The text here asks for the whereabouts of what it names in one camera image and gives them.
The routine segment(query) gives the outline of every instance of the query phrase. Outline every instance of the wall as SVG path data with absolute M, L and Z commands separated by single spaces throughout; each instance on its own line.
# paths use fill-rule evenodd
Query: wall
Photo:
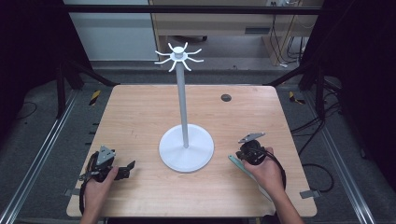
M 147 5 L 147 0 L 64 0 L 67 5 Z M 156 61 L 149 14 L 70 13 L 90 61 Z

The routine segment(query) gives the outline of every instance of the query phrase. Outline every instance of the aluminum rail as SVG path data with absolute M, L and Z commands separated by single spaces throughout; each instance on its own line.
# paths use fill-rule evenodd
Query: aluminum rail
M 315 117 L 317 113 L 315 110 L 313 97 L 309 93 L 304 92 L 304 98 L 308 102 L 308 106 L 311 109 L 312 116 Z M 346 195 L 348 196 L 353 209 L 355 210 L 359 222 L 361 224 L 375 224 L 373 214 L 371 213 L 369 206 L 364 200 L 364 197 L 361 194 L 357 183 L 355 182 L 353 174 L 350 173 L 349 168 L 347 168 L 347 164 L 341 156 L 326 125 L 323 127 L 321 134 L 323 142 L 326 145 L 326 149 L 332 160 L 332 164 L 334 165 L 334 169 L 340 177 L 340 181 L 346 191 Z
M 196 14 L 274 14 L 329 15 L 339 12 L 322 7 L 237 7 L 237 6 L 143 6 L 143 5 L 43 5 L 44 10 L 85 13 L 196 13 Z

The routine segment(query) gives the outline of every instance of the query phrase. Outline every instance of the metal frame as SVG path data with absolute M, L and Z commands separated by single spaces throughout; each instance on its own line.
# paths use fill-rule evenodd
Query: metal frame
M 199 13 L 199 14 L 276 14 L 325 15 L 338 10 L 322 7 L 231 7 L 231 6 L 141 6 L 141 5 L 47 5 L 46 10 L 85 13 Z
M 64 10 L 66 12 L 85 12 L 85 13 L 200 13 L 200 14 L 276 14 L 276 15 L 329 15 L 338 13 L 336 9 L 325 9 L 321 7 L 221 7 L 221 6 L 117 6 L 117 5 L 46 5 L 40 6 L 41 10 Z M 306 67 L 311 66 L 312 63 L 302 64 L 299 71 L 305 70 Z M 276 86 L 285 79 L 289 79 L 298 75 L 296 72 L 291 72 L 286 76 L 278 79 L 270 85 Z M 11 202 L 8 204 L 6 210 L 0 216 L 0 223 L 13 223 L 18 215 L 21 207 L 26 200 L 38 174 L 45 163 L 54 142 L 56 141 L 60 130 L 62 129 L 71 108 L 76 99 L 76 92 L 73 91 L 69 98 L 69 105 L 64 111 L 63 115 L 56 120 L 52 130 L 50 131 L 42 148 L 40 148 L 34 162 L 32 163 L 25 178 L 22 180 L 17 192 L 14 194 Z M 315 113 L 312 100 L 310 105 Z M 346 194 L 355 209 L 358 219 L 361 223 L 375 223 L 375 220 L 364 201 L 359 188 L 357 187 L 351 173 L 348 171 L 341 155 L 326 128 L 322 132 L 323 139 L 328 145 L 329 154 L 334 163 L 337 173 L 340 175 L 343 186 L 346 189 Z

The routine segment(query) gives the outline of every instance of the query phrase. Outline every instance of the white pole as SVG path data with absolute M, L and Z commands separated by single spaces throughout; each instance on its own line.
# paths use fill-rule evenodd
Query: white pole
M 180 105 L 180 116 L 181 116 L 181 129 L 183 132 L 183 146 L 184 148 L 189 147 L 189 129 L 187 127 L 187 108 L 186 108 L 186 90 L 184 81 L 184 66 L 182 63 L 176 63 L 176 75 L 177 75 L 177 89 L 178 89 L 178 101 Z

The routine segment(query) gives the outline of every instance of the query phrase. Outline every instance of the wooden table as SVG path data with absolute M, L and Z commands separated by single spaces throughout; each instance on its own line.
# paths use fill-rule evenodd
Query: wooden table
M 223 102 L 222 94 L 232 100 Z M 186 86 L 188 122 L 205 128 L 215 151 L 201 170 L 181 174 L 160 158 L 163 134 L 180 124 L 177 86 L 120 85 L 114 88 L 84 164 L 101 145 L 116 150 L 114 165 L 136 160 L 128 179 L 115 181 L 103 209 L 104 217 L 261 217 L 275 208 L 258 185 L 229 159 L 248 133 L 273 147 L 286 170 L 286 192 L 303 217 L 317 208 L 309 190 L 276 90 L 264 86 Z M 80 216 L 78 196 L 67 207 Z

